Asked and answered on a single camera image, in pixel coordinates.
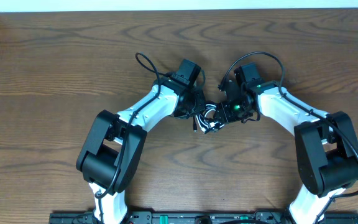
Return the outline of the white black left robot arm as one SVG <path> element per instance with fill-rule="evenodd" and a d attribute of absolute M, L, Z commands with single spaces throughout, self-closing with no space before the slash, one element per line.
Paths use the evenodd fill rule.
<path fill-rule="evenodd" d="M 147 133 L 162 119 L 188 119 L 205 108 L 203 85 L 158 78 L 150 92 L 126 110 L 101 111 L 76 161 L 94 195 L 95 223 L 122 223 L 125 189 L 133 179 Z"/>

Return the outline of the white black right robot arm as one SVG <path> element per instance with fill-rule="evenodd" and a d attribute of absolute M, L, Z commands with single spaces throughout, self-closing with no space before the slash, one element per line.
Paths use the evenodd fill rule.
<path fill-rule="evenodd" d="M 227 101 L 214 118 L 222 124 L 266 116 L 295 138 L 297 168 L 303 183 L 281 223 L 358 223 L 356 213 L 328 213 L 337 199 L 358 195 L 358 140 L 350 117 L 328 113 L 292 96 L 277 82 L 223 81 Z"/>

